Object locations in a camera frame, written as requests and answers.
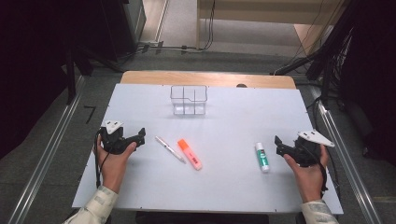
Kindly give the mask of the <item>black metal stand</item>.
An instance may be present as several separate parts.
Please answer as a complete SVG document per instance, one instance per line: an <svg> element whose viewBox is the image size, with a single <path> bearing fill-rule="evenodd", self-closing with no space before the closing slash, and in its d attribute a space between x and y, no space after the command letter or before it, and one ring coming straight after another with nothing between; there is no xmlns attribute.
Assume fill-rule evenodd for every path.
<svg viewBox="0 0 396 224"><path fill-rule="evenodd" d="M95 61L104 65L111 70L123 73L124 70L119 66L116 66L111 61L105 59L100 56L96 52L88 49L83 45L77 44L67 44L65 46L65 65L66 65L66 76L67 76L67 90L68 90L68 98L67 104L70 105L72 101L76 98L77 89L76 89L76 81L75 81L75 68L74 65L78 67L78 70L83 76L90 76L92 74L93 68L89 61L90 58L93 58Z"/></svg>

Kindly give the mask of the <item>orange highlighter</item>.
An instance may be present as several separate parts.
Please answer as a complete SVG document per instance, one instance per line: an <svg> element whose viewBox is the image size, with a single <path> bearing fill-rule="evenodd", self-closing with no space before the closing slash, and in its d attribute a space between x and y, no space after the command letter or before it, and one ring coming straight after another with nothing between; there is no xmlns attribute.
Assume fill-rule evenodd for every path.
<svg viewBox="0 0 396 224"><path fill-rule="evenodd" d="M199 158L195 155L191 147L188 145L188 143L184 139L180 139L177 141L177 144L179 145L185 156L189 159L193 168L197 171L201 170L203 168L203 165Z"/></svg>

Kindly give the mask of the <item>wooden table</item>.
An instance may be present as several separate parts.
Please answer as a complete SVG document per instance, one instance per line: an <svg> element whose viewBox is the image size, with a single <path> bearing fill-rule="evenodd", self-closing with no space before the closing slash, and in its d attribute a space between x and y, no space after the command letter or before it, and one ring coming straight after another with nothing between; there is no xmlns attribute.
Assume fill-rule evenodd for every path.
<svg viewBox="0 0 396 224"><path fill-rule="evenodd" d="M247 75L220 72L187 71L127 71L120 82L122 84L156 85L206 85L236 87L244 84L248 88L295 90L292 77L270 75Z"/></svg>

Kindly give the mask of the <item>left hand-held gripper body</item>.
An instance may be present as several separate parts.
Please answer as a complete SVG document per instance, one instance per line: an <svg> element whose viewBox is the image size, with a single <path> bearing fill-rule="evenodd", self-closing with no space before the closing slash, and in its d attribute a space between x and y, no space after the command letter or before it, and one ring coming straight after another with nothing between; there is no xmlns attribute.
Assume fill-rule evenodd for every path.
<svg viewBox="0 0 396 224"><path fill-rule="evenodd" d="M120 155L132 143L138 142L138 136L123 137L122 122L107 120L105 126L100 129L100 135L104 150L110 154Z"/></svg>

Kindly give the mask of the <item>dark cabinet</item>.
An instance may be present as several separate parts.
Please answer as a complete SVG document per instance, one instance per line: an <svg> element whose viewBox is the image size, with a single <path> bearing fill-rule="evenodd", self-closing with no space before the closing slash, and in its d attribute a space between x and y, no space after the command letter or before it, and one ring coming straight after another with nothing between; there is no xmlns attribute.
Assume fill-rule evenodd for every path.
<svg viewBox="0 0 396 224"><path fill-rule="evenodd" d="M110 37L110 59L136 52L147 21L143 0L101 0Z"/></svg>

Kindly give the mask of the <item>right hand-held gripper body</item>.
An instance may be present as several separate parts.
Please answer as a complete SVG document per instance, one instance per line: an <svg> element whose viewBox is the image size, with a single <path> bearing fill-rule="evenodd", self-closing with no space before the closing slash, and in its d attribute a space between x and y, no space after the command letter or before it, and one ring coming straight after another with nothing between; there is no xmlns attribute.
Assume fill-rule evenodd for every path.
<svg viewBox="0 0 396 224"><path fill-rule="evenodd" d="M334 143L317 130L298 132L298 138L294 143L297 149L297 158L295 160L303 167L319 162L321 145L334 147Z"/></svg>

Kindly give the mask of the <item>white board sheet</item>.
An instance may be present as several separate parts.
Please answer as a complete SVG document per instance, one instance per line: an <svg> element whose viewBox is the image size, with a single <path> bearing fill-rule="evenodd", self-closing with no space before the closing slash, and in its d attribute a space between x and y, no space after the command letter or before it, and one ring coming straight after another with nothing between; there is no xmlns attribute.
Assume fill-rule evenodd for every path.
<svg viewBox="0 0 396 224"><path fill-rule="evenodd" d="M296 213L301 198L294 175L276 154L275 136L290 146L311 121L299 91L222 88L207 90L205 114L177 116L170 87L119 84L105 118L119 120L127 136L144 128L146 143L128 160L116 206L135 211ZM155 139L160 136L187 164ZM177 141L201 161L195 170ZM259 165L263 144L270 170Z"/></svg>

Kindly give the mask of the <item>person's left hand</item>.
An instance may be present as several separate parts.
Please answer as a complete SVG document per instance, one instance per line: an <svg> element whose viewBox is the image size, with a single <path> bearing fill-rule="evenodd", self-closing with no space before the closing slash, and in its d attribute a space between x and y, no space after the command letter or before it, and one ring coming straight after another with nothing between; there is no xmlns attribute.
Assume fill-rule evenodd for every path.
<svg viewBox="0 0 396 224"><path fill-rule="evenodd" d="M135 151L136 143L131 143L120 155L108 154L102 148L101 136L98 136L96 145L97 147L93 152L96 155L99 168L102 172L103 186L115 193L119 193L128 159Z"/></svg>

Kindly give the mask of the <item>person's right hand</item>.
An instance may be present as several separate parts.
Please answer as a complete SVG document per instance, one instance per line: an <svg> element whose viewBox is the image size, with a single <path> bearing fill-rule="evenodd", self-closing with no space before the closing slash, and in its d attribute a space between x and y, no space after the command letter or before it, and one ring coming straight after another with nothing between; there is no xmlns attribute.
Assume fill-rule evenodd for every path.
<svg viewBox="0 0 396 224"><path fill-rule="evenodd" d="M283 156L294 173L303 203L313 202L322 198L321 191L324 182L322 171L326 169L329 156L325 146L321 145L320 150L320 164L310 167L300 167L290 155L285 154Z"/></svg>

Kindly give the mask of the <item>light wooden bench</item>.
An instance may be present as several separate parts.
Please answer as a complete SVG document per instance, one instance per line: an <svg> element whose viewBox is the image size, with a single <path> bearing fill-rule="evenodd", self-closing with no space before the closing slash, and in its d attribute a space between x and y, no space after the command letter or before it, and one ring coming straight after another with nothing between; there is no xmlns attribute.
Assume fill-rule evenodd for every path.
<svg viewBox="0 0 396 224"><path fill-rule="evenodd" d="M335 25L350 0L196 0L196 47L200 47L200 19L290 23L309 55Z"/></svg>

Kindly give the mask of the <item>metal floor rail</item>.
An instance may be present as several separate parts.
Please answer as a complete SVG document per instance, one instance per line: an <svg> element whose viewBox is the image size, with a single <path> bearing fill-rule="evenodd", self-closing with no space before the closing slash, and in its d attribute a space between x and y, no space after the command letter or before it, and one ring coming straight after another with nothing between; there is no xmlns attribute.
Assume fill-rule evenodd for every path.
<svg viewBox="0 0 396 224"><path fill-rule="evenodd" d="M362 214L368 224L383 224L382 218L378 214L374 201L365 187L358 169L350 157L347 147L339 133L336 124L332 118L330 109L327 109L323 103L318 104L318 110L329 133L330 138L335 144L335 151L342 166L346 172L346 177L354 192L354 195L360 205Z"/></svg>
<svg viewBox="0 0 396 224"><path fill-rule="evenodd" d="M75 113L85 85L86 78L80 76L76 84L76 96L71 101L71 103L65 107L64 112L62 113L56 125L56 128L52 133L52 136L47 143L47 146L42 156L40 157L40 160L37 163L37 166L35 167L31 177L29 178L29 181L23 188L21 197L18 199L18 202L7 224L23 224L23 221L25 220L30 210L30 207L39 191L45 175L50 168L50 164L64 137L64 133L70 123L70 120Z"/></svg>

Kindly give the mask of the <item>clear plastic desk organizer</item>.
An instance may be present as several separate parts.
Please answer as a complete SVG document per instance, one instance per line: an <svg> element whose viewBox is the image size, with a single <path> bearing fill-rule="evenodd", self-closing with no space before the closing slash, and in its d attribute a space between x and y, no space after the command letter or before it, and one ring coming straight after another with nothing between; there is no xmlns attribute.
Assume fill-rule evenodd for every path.
<svg viewBox="0 0 396 224"><path fill-rule="evenodd" d="M207 102L207 86L174 85L170 99L175 115L204 115Z"/></svg>

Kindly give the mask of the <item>silver pen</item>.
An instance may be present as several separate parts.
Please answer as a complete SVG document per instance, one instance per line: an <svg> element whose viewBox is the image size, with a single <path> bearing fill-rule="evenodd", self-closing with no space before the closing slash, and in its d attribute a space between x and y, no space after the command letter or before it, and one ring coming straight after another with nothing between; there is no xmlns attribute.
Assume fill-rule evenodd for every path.
<svg viewBox="0 0 396 224"><path fill-rule="evenodd" d="M160 136L155 136L156 141L164 148L166 148L172 155L174 155L179 161L184 164L187 164L186 161L176 153L174 149L172 149L169 144L167 144Z"/></svg>

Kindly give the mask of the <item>white green glue stick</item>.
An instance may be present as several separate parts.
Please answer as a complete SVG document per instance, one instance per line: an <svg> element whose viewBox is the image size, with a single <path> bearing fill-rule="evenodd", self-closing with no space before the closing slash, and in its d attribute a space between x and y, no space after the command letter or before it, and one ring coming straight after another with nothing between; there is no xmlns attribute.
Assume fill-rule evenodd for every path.
<svg viewBox="0 0 396 224"><path fill-rule="evenodd" d="M259 161L259 165L261 167L261 170L264 173L268 173L269 170L270 170L270 167L269 167L269 162L268 162L268 159L266 157L266 153L265 153L263 144L261 142L257 142L255 144L255 149L256 149L256 154L257 154L257 157L258 157L258 161Z"/></svg>

